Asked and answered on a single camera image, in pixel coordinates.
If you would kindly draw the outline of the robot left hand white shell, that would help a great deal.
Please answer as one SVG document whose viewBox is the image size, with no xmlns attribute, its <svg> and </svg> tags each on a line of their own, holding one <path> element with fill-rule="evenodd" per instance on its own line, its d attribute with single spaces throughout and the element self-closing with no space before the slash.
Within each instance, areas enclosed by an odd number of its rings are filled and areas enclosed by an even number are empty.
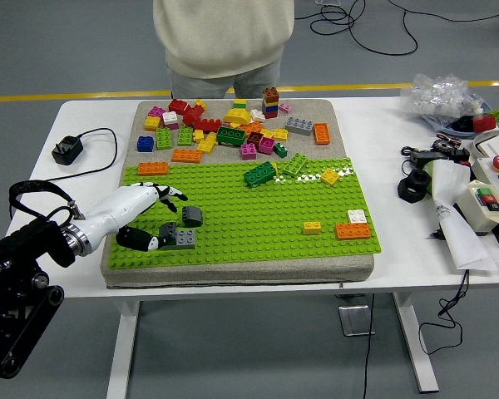
<svg viewBox="0 0 499 399">
<path fill-rule="evenodd" d="M 140 182 L 119 187 L 86 212 L 85 219 L 74 223 L 82 232 L 81 237 L 86 242 L 82 256 L 91 254 L 107 235 L 116 234 L 120 228 L 146 212 L 156 201 L 165 204 L 176 213 L 177 208 L 171 200 L 172 196 L 179 200 L 188 200 L 180 190 L 157 183 Z"/>
</svg>

